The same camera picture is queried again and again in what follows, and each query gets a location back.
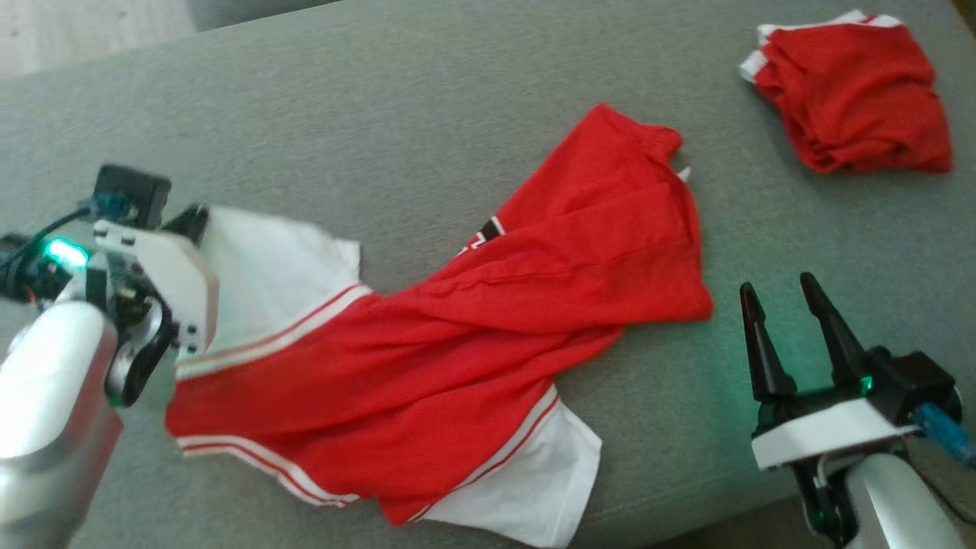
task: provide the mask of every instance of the red stripe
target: red stripe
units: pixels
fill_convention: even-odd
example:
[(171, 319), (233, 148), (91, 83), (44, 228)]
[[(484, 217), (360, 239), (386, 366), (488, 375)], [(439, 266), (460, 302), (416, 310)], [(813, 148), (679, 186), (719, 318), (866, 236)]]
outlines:
[[(492, 471), (494, 471), (494, 470), (498, 469), (499, 467), (505, 465), (506, 462), (509, 461), (511, 459), (511, 457), (515, 455), (516, 452), (518, 452), (518, 449), (521, 448), (522, 445), (525, 444), (526, 441), (528, 441), (532, 437), (532, 434), (535, 433), (536, 428), (539, 427), (539, 424), (542, 423), (543, 419), (545, 419), (546, 416), (548, 416), (549, 413), (552, 411), (552, 409), (555, 408), (555, 406), (556, 406), (557, 403), (559, 403), (559, 395), (556, 395), (555, 398), (552, 399), (552, 402), (550, 402), (549, 405), (546, 406), (546, 409), (543, 410), (543, 413), (540, 414), (538, 418), (536, 418), (536, 421), (532, 424), (532, 427), (529, 428), (529, 432), (525, 434), (525, 437), (523, 437), (522, 440), (519, 441), (518, 444), (515, 445), (515, 448), (513, 448), (511, 450), (511, 452), (509, 452), (508, 455), (506, 455), (501, 461), (499, 461), (495, 465), (492, 465), (488, 469), (485, 469), (484, 471), (482, 471), (480, 475), (478, 475), (477, 477), (475, 477), (470, 482), (464, 483), (464, 484), (462, 484), (462, 485), (454, 488), (454, 490), (451, 490), (451, 491), (455, 491), (455, 490), (461, 489), (461, 488), (463, 488), (465, 486), (473, 485), (474, 483), (476, 483), (476, 482), (480, 481), (481, 479), (483, 479), (484, 476), (487, 475), (488, 473), (491, 473)], [(427, 514), (428, 511), (430, 511), (430, 509), (433, 509), (433, 505), (430, 505), (429, 507), (427, 507), (424, 510), (424, 512), (421, 513), (420, 515), (418, 515), (417, 517), (410, 519), (410, 522), (419, 521), (420, 519), (422, 519), (424, 517), (424, 515)]]
[(220, 351), (219, 353), (213, 353), (212, 355), (201, 355), (199, 357), (194, 357), (193, 359), (184, 360), (180, 364), (177, 365), (177, 369), (180, 369), (183, 366), (193, 365), (193, 364), (195, 364), (197, 362), (201, 362), (201, 361), (205, 361), (205, 360), (222, 359), (222, 358), (224, 358), (224, 357), (226, 357), (228, 355), (233, 355), (235, 353), (242, 353), (244, 351), (250, 351), (252, 349), (255, 349), (255, 348), (261, 347), (263, 345), (267, 345), (269, 343), (272, 343), (275, 340), (280, 339), (281, 337), (287, 335), (288, 333), (295, 331), (296, 329), (299, 328), (299, 326), (301, 326), (303, 323), (305, 323), (306, 321), (308, 321), (310, 318), (312, 318), (315, 315), (318, 315), (319, 313), (321, 313), (323, 309), (329, 307), (333, 303), (336, 303), (337, 301), (339, 301), (340, 299), (342, 299), (342, 297), (345, 296), (347, 293), (349, 293), (350, 290), (352, 290), (353, 288), (358, 288), (361, 285), (363, 285), (363, 284), (362, 283), (353, 284), (352, 286), (350, 286), (350, 287), (346, 288), (345, 290), (339, 292), (338, 294), (336, 294), (335, 297), (333, 297), (329, 301), (325, 302), (324, 304), (320, 305), (318, 308), (316, 308), (311, 313), (305, 315), (301, 320), (295, 322), (291, 326), (288, 326), (284, 330), (282, 330), (282, 331), (280, 331), (280, 332), (278, 332), (278, 333), (276, 333), (274, 335), (270, 335), (270, 336), (265, 337), (264, 339), (262, 339), (260, 341), (255, 341), (253, 343), (249, 343), (249, 344), (243, 345), (241, 347), (236, 347), (234, 349), (226, 349), (226, 350)]
[(249, 456), (253, 457), (257, 461), (260, 461), (265, 466), (267, 466), (269, 469), (273, 469), (273, 470), (277, 471), (282, 476), (284, 476), (285, 479), (287, 479), (288, 482), (291, 483), (292, 486), (294, 486), (295, 488), (297, 488), (301, 493), (303, 493), (303, 494), (307, 495), (308, 497), (314, 499), (315, 501), (321, 501), (322, 503), (328, 503), (328, 502), (338, 501), (338, 502), (342, 503), (344, 506), (346, 505), (346, 502), (344, 500), (338, 498), (338, 497), (337, 498), (334, 498), (334, 499), (332, 499), (332, 498), (324, 498), (322, 496), (315, 495), (315, 494), (311, 493), (310, 491), (308, 491), (307, 489), (305, 489), (304, 487), (302, 487), (302, 485), (298, 484), (295, 481), (295, 479), (290, 474), (288, 474), (287, 471), (285, 471), (284, 469), (281, 469), (280, 467), (278, 467), (277, 465), (274, 465), (273, 463), (268, 462), (266, 459), (260, 457), (259, 455), (257, 455), (256, 453), (252, 452), (251, 450), (245, 448), (244, 446), (240, 446), (240, 445), (232, 444), (232, 443), (210, 443), (210, 444), (203, 443), (203, 444), (191, 444), (191, 445), (188, 445), (188, 446), (184, 446), (183, 447), (183, 451), (186, 452), (186, 451), (191, 451), (191, 450), (195, 450), (195, 449), (203, 449), (203, 448), (207, 448), (207, 449), (211, 449), (211, 448), (223, 449), (223, 448), (227, 448), (227, 447), (236, 448), (236, 449), (238, 449), (238, 450), (240, 450), (240, 451), (248, 454)]

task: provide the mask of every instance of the striped trim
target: striped trim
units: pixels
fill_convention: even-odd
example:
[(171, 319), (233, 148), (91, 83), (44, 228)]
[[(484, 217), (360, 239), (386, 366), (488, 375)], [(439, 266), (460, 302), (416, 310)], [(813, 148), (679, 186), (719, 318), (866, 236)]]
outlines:
[(798, 24), (798, 25), (780, 25), (780, 24), (761, 24), (758, 28), (759, 31), (759, 50), (752, 52), (742, 64), (739, 65), (739, 74), (748, 82), (752, 84), (755, 83), (755, 76), (759, 74), (763, 67), (769, 63), (766, 56), (762, 53), (761, 48), (769, 43), (769, 37), (773, 32), (777, 30), (798, 30), (803, 28), (815, 28), (818, 26), (829, 26), (834, 24), (857, 24), (863, 26), (877, 26), (883, 28), (892, 28), (895, 26), (901, 26), (902, 22), (891, 16), (870, 16), (867, 17), (858, 10), (853, 10), (847, 12), (846, 14), (827, 21), (818, 22), (814, 24)]
[(498, 216), (491, 216), (491, 222), (495, 224), (495, 229), (498, 229), (498, 234), (505, 234), (505, 228), (502, 227), (502, 221)]
[[(485, 461), (480, 467), (472, 471), (463, 482), (454, 488), (454, 490), (473, 485), (491, 474), (493, 471), (505, 465), (519, 451), (519, 449), (532, 438), (532, 435), (535, 434), (536, 429), (543, 423), (543, 420), (552, 415), (552, 411), (555, 410), (557, 404), (559, 404), (559, 393), (556, 391), (554, 385), (549, 386), (549, 390), (546, 391), (546, 394), (543, 395), (538, 402), (536, 402), (535, 406), (532, 407), (528, 415), (525, 416), (525, 420), (522, 421), (522, 424), (519, 426), (518, 430), (515, 431), (511, 438), (508, 439), (508, 442), (506, 442), (501, 449), (495, 452), (495, 455)], [(431, 508), (433, 508), (433, 505), (424, 507), (407, 522), (413, 523), (421, 520)]]
[(361, 283), (353, 284), (298, 322), (261, 341), (210, 355), (200, 355), (181, 360), (177, 364), (177, 381), (214, 373), (224, 368), (277, 353), (321, 327), (357, 299), (371, 293), (373, 290), (369, 286)]
[(285, 459), (266, 447), (241, 437), (214, 435), (200, 437), (181, 437), (177, 444), (186, 457), (226, 453), (233, 455), (252, 467), (273, 476), (288, 491), (302, 501), (312, 505), (334, 505), (346, 507), (359, 496), (354, 493), (343, 495), (325, 491), (315, 483), (301, 467)]

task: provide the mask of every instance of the white stripe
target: white stripe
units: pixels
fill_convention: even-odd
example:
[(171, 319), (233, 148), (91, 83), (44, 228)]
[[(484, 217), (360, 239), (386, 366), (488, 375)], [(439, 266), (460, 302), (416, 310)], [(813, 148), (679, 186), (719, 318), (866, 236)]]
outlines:
[[(818, 22), (814, 24), (798, 24), (798, 25), (780, 25), (780, 24), (761, 24), (759, 26), (759, 47), (765, 46), (769, 43), (769, 36), (777, 30), (796, 30), (799, 28), (814, 28), (817, 26), (828, 26), (831, 24), (859, 24), (863, 26), (878, 26), (891, 28), (895, 26), (901, 26), (902, 22), (891, 16), (877, 16), (869, 22), (863, 22), (867, 19), (863, 13), (858, 10), (853, 10), (847, 12), (846, 14), (826, 22)], [(755, 76), (769, 60), (766, 59), (765, 54), (761, 50), (755, 50), (752, 52), (742, 64), (739, 65), (739, 74), (748, 82), (752, 84), (755, 83)]]
[(177, 380), (190, 379), (193, 377), (214, 373), (236, 364), (248, 362), (254, 359), (260, 359), (277, 353), (278, 351), (292, 345), (312, 331), (321, 327), (323, 324), (344, 311), (346, 307), (351, 305), (357, 299), (371, 293), (373, 293), (373, 290), (369, 286), (360, 285), (353, 287), (346, 292), (343, 297), (337, 299), (335, 303), (323, 308), (314, 316), (307, 318), (304, 322), (296, 326), (291, 331), (285, 332), (279, 337), (265, 343), (264, 345), (260, 345), (259, 347), (241, 350), (228, 355), (215, 355), (213, 359), (208, 359), (207, 357), (193, 358), (188, 360), (188, 363), (177, 364)]
[(498, 234), (505, 234), (505, 228), (502, 227), (502, 222), (498, 220), (498, 216), (491, 216), (491, 222), (495, 224), (495, 228), (498, 229)]
[(810, 24), (761, 24), (758, 28), (759, 31), (759, 46), (765, 46), (769, 43), (769, 35), (777, 30), (797, 30), (800, 28), (816, 28), (818, 26), (827, 26), (830, 24), (841, 24), (846, 22), (861, 22), (867, 19), (868, 16), (861, 13), (860, 10), (851, 10), (842, 16), (835, 17), (830, 21), (824, 22), (814, 22)]
[(431, 507), (433, 507), (433, 505), (426, 505), (426, 506), (424, 506), (423, 509), (421, 509), (420, 511), (414, 513), (414, 516), (413, 517), (410, 517), (409, 519), (407, 519), (407, 522), (408, 523), (414, 523), (414, 522), (416, 522), (420, 517), (422, 517), (424, 515), (424, 513), (426, 513), (427, 511), (429, 511)]
[(481, 244), (484, 244), (488, 240), (485, 239), (484, 232), (478, 231), (474, 234), (474, 242), (471, 243), (471, 249), (476, 250)]
[(246, 451), (238, 447), (221, 446), (221, 447), (209, 447), (209, 448), (196, 448), (196, 449), (189, 449), (183, 451), (183, 455), (186, 457), (199, 457), (199, 456), (217, 455), (217, 454), (233, 455), (234, 457), (240, 459), (241, 461), (244, 461), (245, 463), (254, 467), (255, 469), (258, 469), (259, 471), (263, 471), (271, 475), (272, 477), (277, 479), (282, 486), (285, 486), (285, 489), (292, 492), (292, 494), (295, 497), (298, 497), (301, 501), (304, 501), (305, 503), (310, 503), (312, 505), (315, 505), (316, 507), (321, 507), (323, 505), (333, 505), (336, 507), (346, 506), (345, 503), (339, 500), (323, 501), (321, 499), (312, 498), (305, 492), (301, 491), (297, 486), (295, 486), (291, 482), (291, 480), (288, 479), (286, 475), (283, 475), (280, 471), (276, 469), (272, 469), (271, 467), (264, 465), (264, 463), (255, 459), (253, 455), (247, 453)]
[(742, 64), (739, 65), (739, 74), (742, 75), (748, 82), (755, 83), (755, 76), (769, 60), (766, 59), (766, 55), (761, 51), (756, 50), (752, 52)]
[(885, 28), (891, 28), (894, 26), (901, 26), (901, 25), (902, 25), (901, 21), (898, 21), (891, 16), (877, 16), (876, 18), (871, 20), (871, 22), (868, 23), (868, 26), (883, 26)]
[[(335, 493), (325, 491), (319, 485), (317, 485), (315, 481), (313, 481), (311, 477), (309, 477), (308, 474), (301, 467), (299, 467), (295, 463), (288, 461), (281, 455), (274, 453), (273, 451), (265, 448), (264, 446), (258, 443), (255, 443), (254, 441), (249, 441), (241, 437), (234, 437), (232, 435), (179, 437), (177, 439), (177, 444), (180, 445), (180, 448), (186, 448), (187, 446), (196, 446), (200, 444), (221, 444), (224, 446), (239, 446), (253, 453), (254, 455), (257, 455), (258, 457), (270, 463), (271, 465), (277, 467), (278, 469), (285, 471), (295, 481), (296, 485), (300, 486), (302, 489), (306, 490), (308, 493), (316, 497), (320, 497), (322, 499), (341, 500), (344, 504), (359, 499), (359, 496), (354, 493), (338, 495)], [(197, 451), (197, 450), (193, 448), (184, 450), (184, 452), (190, 452), (190, 451)], [(248, 461), (248, 463), (253, 464), (252, 461), (249, 460), (245, 460), (245, 461)]]
[[(532, 406), (532, 409), (529, 410), (528, 415), (525, 416), (525, 420), (522, 421), (522, 424), (518, 426), (518, 429), (511, 436), (511, 438), (508, 439), (508, 442), (506, 442), (504, 446), (499, 448), (499, 450), (495, 452), (494, 455), (488, 458), (488, 461), (485, 461), (484, 463), (481, 464), (480, 467), (472, 471), (471, 474), (468, 475), (468, 477), (464, 479), (454, 489), (458, 489), (462, 486), (469, 485), (471, 482), (474, 481), (474, 479), (477, 479), (479, 475), (491, 469), (500, 461), (508, 457), (508, 455), (515, 449), (515, 447), (521, 444), (522, 441), (525, 439), (525, 437), (528, 436), (529, 430), (532, 429), (532, 426), (536, 423), (536, 420), (538, 420), (542, 416), (543, 412), (546, 411), (546, 408), (549, 407), (550, 404), (552, 404), (552, 401), (558, 398), (559, 398), (559, 393), (556, 391), (555, 385), (549, 386), (549, 390), (546, 391), (546, 393), (543, 395), (541, 399), (539, 399), (538, 402), (536, 402), (536, 405)], [(555, 406), (550, 408), (549, 411), (552, 412), (554, 409)]]

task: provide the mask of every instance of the blue connector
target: blue connector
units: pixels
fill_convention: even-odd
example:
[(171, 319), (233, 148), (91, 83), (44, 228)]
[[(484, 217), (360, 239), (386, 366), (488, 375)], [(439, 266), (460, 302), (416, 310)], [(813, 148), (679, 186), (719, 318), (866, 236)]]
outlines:
[(926, 402), (915, 410), (915, 423), (921, 432), (939, 443), (949, 455), (967, 469), (976, 469), (976, 444), (942, 408)]
[(89, 210), (86, 221), (94, 223), (99, 219), (111, 222), (126, 221), (132, 214), (132, 202), (123, 192), (102, 192), (78, 203)]

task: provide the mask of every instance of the gray couch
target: gray couch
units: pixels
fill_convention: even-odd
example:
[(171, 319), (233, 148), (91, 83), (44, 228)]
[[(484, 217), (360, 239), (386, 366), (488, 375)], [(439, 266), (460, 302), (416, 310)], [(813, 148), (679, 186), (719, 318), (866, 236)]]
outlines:
[[(907, 21), (938, 70), (956, 147), (948, 176), (815, 175), (737, 73), (757, 24), (851, 7), (350, 0), (5, 82), (0, 219), (40, 227), (111, 160), (170, 176), (170, 213), (222, 203), (362, 240), (364, 278), (391, 292), (452, 257), (597, 102), (678, 129), (714, 318), (631, 328), (558, 380), (604, 440), (574, 544), (638, 547), (793, 490), (752, 460), (743, 280), (802, 388), (829, 383), (797, 284), (810, 270), (866, 343), (925, 350), (976, 402), (976, 42), (951, 5), (859, 6)], [(29, 317), (0, 311), (4, 339)], [(162, 425), (171, 386), (159, 371), (125, 411), (77, 547), (510, 546), (437, 524), (393, 528), (369, 502), (312, 508), (232, 458), (183, 460)]]

